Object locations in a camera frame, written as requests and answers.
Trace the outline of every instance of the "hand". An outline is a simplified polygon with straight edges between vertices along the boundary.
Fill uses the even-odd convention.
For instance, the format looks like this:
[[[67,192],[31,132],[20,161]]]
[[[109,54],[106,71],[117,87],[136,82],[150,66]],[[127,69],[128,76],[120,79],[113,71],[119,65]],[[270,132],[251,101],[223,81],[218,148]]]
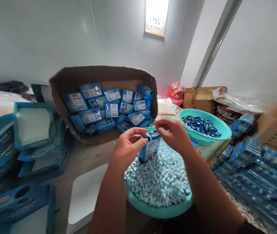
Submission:
[[[140,139],[141,136],[146,136],[146,132],[144,128],[133,127],[120,135],[111,162],[121,167],[122,172],[127,170],[141,148],[148,142],[147,138]]]
[[[153,123],[162,139],[181,156],[195,148],[186,130],[178,120],[162,118]]]

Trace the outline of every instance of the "product label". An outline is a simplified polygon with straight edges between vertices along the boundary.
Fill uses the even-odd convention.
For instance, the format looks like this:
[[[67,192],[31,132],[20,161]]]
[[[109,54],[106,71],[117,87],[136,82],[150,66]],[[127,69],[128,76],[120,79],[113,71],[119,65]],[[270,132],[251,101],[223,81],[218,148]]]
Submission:
[[[81,94],[76,93],[76,94],[69,94],[69,97],[71,98],[71,101],[73,103],[73,106],[75,107],[76,110],[85,110],[86,105],[84,104]]]

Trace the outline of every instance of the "candy pile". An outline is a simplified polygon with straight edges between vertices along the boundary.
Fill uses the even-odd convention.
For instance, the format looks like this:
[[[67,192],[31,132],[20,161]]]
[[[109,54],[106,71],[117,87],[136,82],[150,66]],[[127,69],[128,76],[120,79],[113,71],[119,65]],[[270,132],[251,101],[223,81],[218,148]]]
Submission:
[[[125,182],[139,200],[158,208],[185,201],[191,192],[182,157],[163,139],[146,163],[138,158],[132,162],[125,171]]]
[[[191,115],[182,117],[184,123],[187,124],[189,129],[193,129],[205,136],[221,137],[222,134],[213,126],[213,123],[207,119],[200,117],[192,117]]]

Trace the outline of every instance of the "open cardboard box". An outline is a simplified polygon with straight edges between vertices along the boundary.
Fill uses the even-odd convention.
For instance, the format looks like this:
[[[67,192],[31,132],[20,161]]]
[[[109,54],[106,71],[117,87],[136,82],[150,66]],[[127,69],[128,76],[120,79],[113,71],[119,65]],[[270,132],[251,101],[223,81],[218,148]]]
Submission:
[[[151,74],[143,70],[110,66],[66,67],[50,78],[49,83],[59,114],[73,135],[84,144],[107,142],[118,138],[121,132],[114,129],[103,134],[95,133],[87,139],[80,137],[70,121],[70,113],[61,96],[65,93],[79,92],[79,85],[98,83],[102,91],[117,87],[122,92],[123,89],[137,91],[140,83],[146,84],[154,91],[151,116],[155,119],[158,114],[156,80]]]

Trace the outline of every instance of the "stack of blue boxes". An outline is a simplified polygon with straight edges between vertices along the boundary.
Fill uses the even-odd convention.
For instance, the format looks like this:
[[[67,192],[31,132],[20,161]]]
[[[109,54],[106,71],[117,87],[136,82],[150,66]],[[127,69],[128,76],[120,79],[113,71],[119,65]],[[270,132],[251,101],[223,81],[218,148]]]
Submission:
[[[277,151],[251,137],[228,147],[213,167],[222,184],[263,221],[277,231]]]
[[[154,92],[145,84],[138,90],[118,88],[102,91],[97,83],[79,86],[80,92],[63,94],[70,119],[83,138],[117,128],[125,132],[132,127],[147,127],[153,121],[151,100]]]

